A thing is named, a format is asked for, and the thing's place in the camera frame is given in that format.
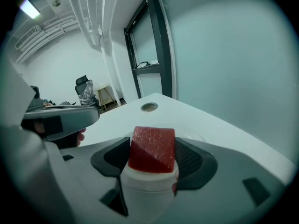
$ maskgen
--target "black window frame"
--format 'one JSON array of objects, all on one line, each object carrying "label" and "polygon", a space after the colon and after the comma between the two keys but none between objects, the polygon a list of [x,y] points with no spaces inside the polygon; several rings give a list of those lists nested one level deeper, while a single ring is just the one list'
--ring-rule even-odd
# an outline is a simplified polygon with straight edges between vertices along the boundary
[{"label": "black window frame", "polygon": [[[153,28],[157,59],[159,64],[153,64],[138,68],[130,34],[147,9],[149,10],[150,20]],[[143,0],[140,6],[135,11],[130,22],[128,23],[128,26],[124,29],[124,35],[138,97],[141,98],[141,92],[137,75],[160,73],[162,94],[172,98],[171,52],[166,23],[159,0]]]}]

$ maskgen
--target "black chair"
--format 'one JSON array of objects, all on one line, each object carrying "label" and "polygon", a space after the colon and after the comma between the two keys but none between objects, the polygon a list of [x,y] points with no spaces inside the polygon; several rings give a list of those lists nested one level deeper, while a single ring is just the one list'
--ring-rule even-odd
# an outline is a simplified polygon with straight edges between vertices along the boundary
[{"label": "black chair", "polygon": [[[86,75],[82,76],[76,80],[75,91],[78,95],[81,95],[84,92],[85,88],[87,87],[87,84],[86,84],[87,81],[89,81],[89,80],[87,79]],[[92,100],[94,102],[94,104],[92,104],[91,106],[94,106],[94,107],[100,109],[100,104],[99,104],[98,99],[95,97],[95,94],[90,96],[90,100]]]}]

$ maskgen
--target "metal grommet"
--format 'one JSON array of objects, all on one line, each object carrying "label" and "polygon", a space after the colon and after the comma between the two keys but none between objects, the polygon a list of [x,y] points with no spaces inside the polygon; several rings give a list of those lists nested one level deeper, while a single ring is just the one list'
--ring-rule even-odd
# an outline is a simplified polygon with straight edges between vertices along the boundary
[{"label": "metal grommet", "polygon": [[152,111],[154,111],[157,108],[158,108],[158,104],[152,103],[152,102],[146,103],[143,106],[141,106],[141,110],[143,112],[152,112]]}]

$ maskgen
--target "plastic bag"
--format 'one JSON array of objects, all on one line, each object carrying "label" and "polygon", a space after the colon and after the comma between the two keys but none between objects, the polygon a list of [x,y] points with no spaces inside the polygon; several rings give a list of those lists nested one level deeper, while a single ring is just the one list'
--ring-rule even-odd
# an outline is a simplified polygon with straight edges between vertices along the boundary
[{"label": "plastic bag", "polygon": [[87,86],[81,95],[78,95],[81,105],[93,105],[95,103],[93,97],[93,81],[88,80]]}]

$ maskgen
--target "white tabletop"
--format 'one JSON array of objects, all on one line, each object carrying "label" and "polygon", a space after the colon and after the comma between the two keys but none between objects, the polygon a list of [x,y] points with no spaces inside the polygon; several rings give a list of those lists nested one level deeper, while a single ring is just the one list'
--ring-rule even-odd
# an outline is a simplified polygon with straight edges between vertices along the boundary
[{"label": "white tabletop", "polygon": [[[147,102],[155,102],[159,107],[152,112],[141,111],[141,106]],[[297,170],[285,156],[236,126],[158,93],[101,114],[100,119],[87,128],[81,145],[123,137],[135,126],[179,127],[190,130],[191,135],[198,133],[207,143],[248,155],[284,184],[291,182]]]}]

